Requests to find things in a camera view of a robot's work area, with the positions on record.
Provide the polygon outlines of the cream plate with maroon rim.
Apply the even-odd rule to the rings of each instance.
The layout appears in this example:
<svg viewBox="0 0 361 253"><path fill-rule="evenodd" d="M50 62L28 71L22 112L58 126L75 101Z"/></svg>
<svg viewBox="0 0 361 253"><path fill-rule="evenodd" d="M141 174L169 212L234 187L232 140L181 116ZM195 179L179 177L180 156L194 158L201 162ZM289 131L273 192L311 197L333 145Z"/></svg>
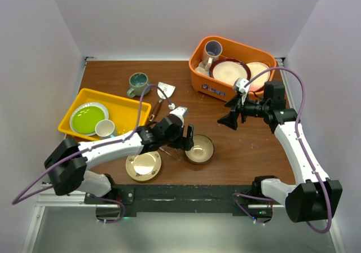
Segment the cream plate with maroon rim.
<svg viewBox="0 0 361 253"><path fill-rule="evenodd" d="M228 85L233 85L238 78L250 80L251 71L246 63L232 58L225 58L215 61L209 74L215 80Z"/></svg>

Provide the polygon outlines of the cream and pink branch plate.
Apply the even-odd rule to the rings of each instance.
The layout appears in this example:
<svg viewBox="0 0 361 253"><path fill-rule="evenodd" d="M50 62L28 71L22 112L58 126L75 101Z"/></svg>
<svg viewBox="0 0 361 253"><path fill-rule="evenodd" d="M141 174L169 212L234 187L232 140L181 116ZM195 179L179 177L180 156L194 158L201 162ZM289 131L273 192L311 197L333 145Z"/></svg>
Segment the cream and pink branch plate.
<svg viewBox="0 0 361 253"><path fill-rule="evenodd" d="M261 62L251 62L246 64L250 70L250 77L248 80L260 75L263 71L268 69L268 65ZM258 77L249 85L249 91L258 92L263 89L265 82L269 80L270 71L266 72L265 74Z"/></svg>

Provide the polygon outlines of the white divided plate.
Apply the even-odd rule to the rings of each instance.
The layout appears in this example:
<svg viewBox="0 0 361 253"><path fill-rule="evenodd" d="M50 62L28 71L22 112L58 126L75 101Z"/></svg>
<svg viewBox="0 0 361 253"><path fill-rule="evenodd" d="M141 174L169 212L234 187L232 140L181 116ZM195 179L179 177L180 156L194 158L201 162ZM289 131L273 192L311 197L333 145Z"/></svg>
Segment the white divided plate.
<svg viewBox="0 0 361 253"><path fill-rule="evenodd" d="M198 66L195 68L195 71L204 76L211 77L210 66L205 65L202 61L199 62Z"/></svg>

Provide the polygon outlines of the lavender mug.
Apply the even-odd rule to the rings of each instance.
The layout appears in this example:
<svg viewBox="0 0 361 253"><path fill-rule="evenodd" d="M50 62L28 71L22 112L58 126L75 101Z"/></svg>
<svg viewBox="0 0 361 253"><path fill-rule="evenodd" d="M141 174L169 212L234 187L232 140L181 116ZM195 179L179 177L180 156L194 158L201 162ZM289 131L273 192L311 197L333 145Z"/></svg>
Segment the lavender mug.
<svg viewBox="0 0 361 253"><path fill-rule="evenodd" d="M209 70L212 63L217 61L223 51L222 45L218 41L209 41L205 44L202 53L202 64L205 70Z"/></svg>

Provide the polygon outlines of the green ceramic mug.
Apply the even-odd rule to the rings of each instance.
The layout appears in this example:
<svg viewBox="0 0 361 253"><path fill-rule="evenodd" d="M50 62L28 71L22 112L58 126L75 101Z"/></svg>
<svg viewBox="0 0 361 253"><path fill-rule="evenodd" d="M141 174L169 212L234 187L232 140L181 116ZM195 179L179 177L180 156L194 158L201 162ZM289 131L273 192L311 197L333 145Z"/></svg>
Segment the green ceramic mug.
<svg viewBox="0 0 361 253"><path fill-rule="evenodd" d="M127 96L129 98L140 96L148 84L150 84L150 81L146 74L141 72L134 73L129 78L130 88L127 91Z"/></svg>

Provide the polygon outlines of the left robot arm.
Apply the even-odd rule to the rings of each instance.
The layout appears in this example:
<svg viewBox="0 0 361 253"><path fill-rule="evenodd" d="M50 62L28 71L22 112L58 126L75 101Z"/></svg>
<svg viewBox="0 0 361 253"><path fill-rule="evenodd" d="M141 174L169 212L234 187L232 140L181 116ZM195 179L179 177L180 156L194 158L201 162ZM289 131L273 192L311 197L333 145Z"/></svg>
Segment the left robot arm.
<svg viewBox="0 0 361 253"><path fill-rule="evenodd" d="M126 134L94 142L63 140L44 165L57 196L76 190L97 196L103 203L112 203L117 190L105 175L89 170L108 161L155 152L167 145L189 151L193 146L194 126L184 125L181 118L170 114L160 122L139 126Z"/></svg>

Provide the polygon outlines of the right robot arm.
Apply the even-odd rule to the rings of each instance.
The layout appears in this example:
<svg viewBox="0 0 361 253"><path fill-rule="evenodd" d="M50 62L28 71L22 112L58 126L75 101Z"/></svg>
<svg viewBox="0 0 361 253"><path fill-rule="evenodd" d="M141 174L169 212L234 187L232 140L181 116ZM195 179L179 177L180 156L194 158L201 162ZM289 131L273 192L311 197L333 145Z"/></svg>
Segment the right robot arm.
<svg viewBox="0 0 361 253"><path fill-rule="evenodd" d="M217 122L236 130L237 123L244 123L247 117L262 118L283 147L296 182L288 185L275 176L256 177L249 198L259 204L276 201L294 223L333 218L342 194L341 183L330 179L317 162L297 112L287 108L284 85L266 82L262 100L249 99L247 79L236 80L233 89L236 95L225 103L230 112Z"/></svg>

